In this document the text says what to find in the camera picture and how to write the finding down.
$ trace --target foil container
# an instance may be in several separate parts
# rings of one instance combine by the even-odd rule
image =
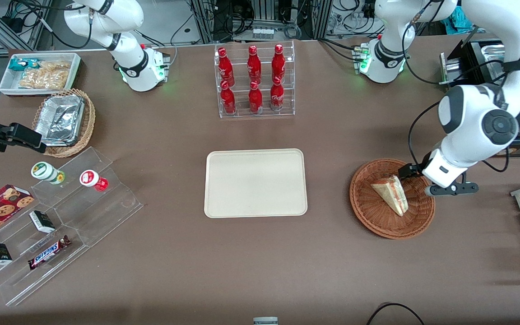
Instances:
[[[35,131],[47,146],[73,146],[83,117],[85,100],[78,95],[50,97],[43,102]]]

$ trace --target table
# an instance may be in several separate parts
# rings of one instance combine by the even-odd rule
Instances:
[[[436,80],[438,54],[459,39],[419,37],[410,51],[415,72]],[[375,158],[411,161],[409,125],[444,90],[408,70],[375,84],[316,41],[295,46],[297,115],[267,120],[218,117],[213,46],[180,48],[169,82],[148,93],[122,82],[108,52],[80,52],[76,86],[97,110],[90,144],[145,207],[18,307],[0,301],[0,324],[250,324],[278,316],[283,325],[353,325],[386,301],[410,306],[426,323],[520,324],[520,215],[509,196],[520,188],[520,158],[503,174],[471,168],[481,190],[438,198],[419,237],[380,238],[355,218],[349,181]],[[2,95],[0,123],[31,125],[41,100]],[[429,113],[413,134],[417,156],[443,135]],[[274,148],[304,153],[308,212],[207,218],[206,156]],[[35,184],[29,169],[41,159],[8,148],[0,187]],[[377,321],[416,323],[396,308]]]

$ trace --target white tray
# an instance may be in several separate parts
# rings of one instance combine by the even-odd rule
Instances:
[[[307,209],[301,150],[208,155],[204,212],[209,218],[302,216]]]

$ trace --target red aluminum bottle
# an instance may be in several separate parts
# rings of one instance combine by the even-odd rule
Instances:
[[[250,82],[248,99],[250,100],[250,112],[253,115],[262,114],[262,93],[258,89],[258,82]]]
[[[223,47],[219,48],[218,55],[220,57],[218,68],[222,80],[226,80],[229,87],[234,86],[234,70],[232,68],[232,62],[230,62],[230,59],[226,55],[226,49]]]
[[[222,99],[222,105],[227,115],[234,115],[236,113],[236,101],[234,99],[234,93],[228,86],[226,80],[220,82],[220,98]]]
[[[272,88],[270,89],[270,108],[273,111],[281,111],[284,104],[284,88],[279,77],[272,80]]]
[[[281,44],[274,46],[274,57],[272,58],[272,80],[279,77],[280,81],[284,80],[284,70],[286,59],[284,58],[284,47]]]
[[[258,58],[258,49],[256,45],[251,45],[248,48],[248,75],[250,81],[255,81],[260,84],[262,79],[262,64],[260,58]]]

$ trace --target round wicker basket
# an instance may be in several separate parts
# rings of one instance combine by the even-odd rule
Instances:
[[[377,159],[370,161],[353,176],[350,183],[350,202],[357,218],[371,231],[390,239],[412,238],[427,229],[435,216],[435,198],[425,194],[429,182],[425,177],[402,181],[409,209],[399,216],[374,191],[370,183],[390,175],[398,175],[404,161]]]
[[[47,147],[45,150],[46,155],[53,156],[55,158],[66,158],[69,156],[73,156],[77,154],[81,150],[85,149],[87,146],[89,139],[91,138],[91,134],[93,133],[93,124],[95,123],[95,107],[93,107],[93,103],[83,91],[78,89],[70,89],[61,91],[60,93],[53,94],[51,97],[57,96],[67,96],[67,95],[78,95],[85,99],[85,108],[83,112],[83,117],[81,119],[81,127],[79,133],[79,139],[73,146],[70,147]],[[41,114],[43,107],[43,103],[39,105],[39,109],[37,113],[35,113],[35,119],[33,119],[33,123],[31,124],[31,128],[35,130],[35,126],[37,125],[37,121],[39,121],[39,114]]]

